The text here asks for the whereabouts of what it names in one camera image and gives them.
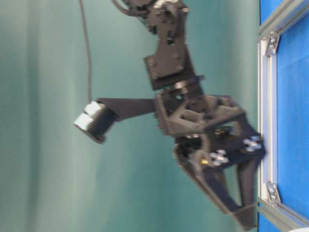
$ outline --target screw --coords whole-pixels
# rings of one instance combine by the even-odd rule
[[[178,71],[183,70],[183,66],[182,66],[182,65],[177,65],[177,66],[176,66],[176,70],[178,70]]]
[[[152,74],[152,77],[153,77],[154,80],[156,80],[156,79],[159,78],[159,74],[154,72],[154,73]]]
[[[150,59],[148,61],[149,66],[155,66],[155,61],[153,59]]]
[[[188,12],[189,12],[189,8],[184,7],[184,8],[183,8],[183,12],[188,13]]]
[[[174,59],[179,59],[179,58],[180,58],[180,55],[179,55],[178,53],[174,53],[174,54],[173,54],[173,58],[174,58]]]

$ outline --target black plastic part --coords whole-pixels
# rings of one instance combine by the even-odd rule
[[[153,99],[99,98],[97,102],[106,105],[117,115],[117,121],[148,114],[155,111]]]
[[[147,11],[135,11],[135,10],[127,10],[123,8],[117,0],[112,0],[113,4],[125,15],[133,16],[133,17],[142,17],[147,14]]]

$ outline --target gripper jaw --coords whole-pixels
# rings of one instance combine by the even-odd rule
[[[244,112],[230,97],[208,95],[204,99],[209,106],[208,110],[212,108],[208,111],[210,114],[213,112],[211,120],[207,121],[201,116],[205,122],[197,121],[204,131],[197,129],[193,133],[179,136],[178,131],[174,130],[174,157],[178,165],[219,209],[233,216],[245,231],[250,230],[256,226],[254,178],[255,170],[266,153],[263,140],[248,124]],[[220,107],[225,108],[224,120],[220,119],[222,115],[214,113]],[[195,126],[183,123],[183,127]],[[233,165],[237,166],[241,205],[230,197],[225,183],[223,170]]]

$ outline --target metal bracket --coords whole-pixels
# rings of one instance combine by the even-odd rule
[[[264,56],[273,56],[277,52],[280,35],[274,31],[272,31],[267,37],[267,46],[264,52]]]
[[[280,195],[279,195],[276,184],[267,182],[265,186],[267,188],[267,199],[269,203],[271,204],[281,203]]]

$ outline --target gold screw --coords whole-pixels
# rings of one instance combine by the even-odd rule
[[[201,164],[202,164],[202,165],[208,165],[208,163],[209,163],[209,162],[208,162],[207,159],[202,159],[202,160],[201,160]]]

